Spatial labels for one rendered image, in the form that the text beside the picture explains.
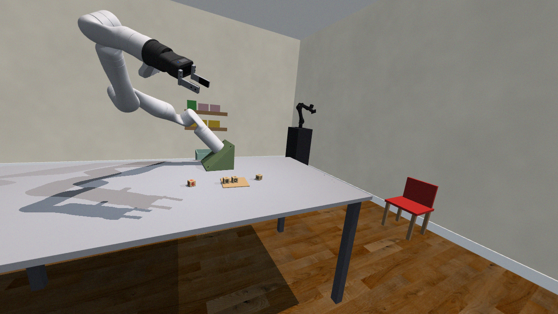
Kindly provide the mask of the tan flat mat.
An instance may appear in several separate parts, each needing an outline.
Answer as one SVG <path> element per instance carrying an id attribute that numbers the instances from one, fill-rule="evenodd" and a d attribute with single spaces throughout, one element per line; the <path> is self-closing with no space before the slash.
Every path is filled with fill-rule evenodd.
<path id="1" fill-rule="evenodd" d="M 232 183 L 231 177 L 229 184 L 224 184 L 223 179 L 221 178 L 221 183 L 223 188 L 236 188 L 236 187 L 250 187 L 249 183 L 246 181 L 245 177 L 239 177 L 238 183 Z"/>

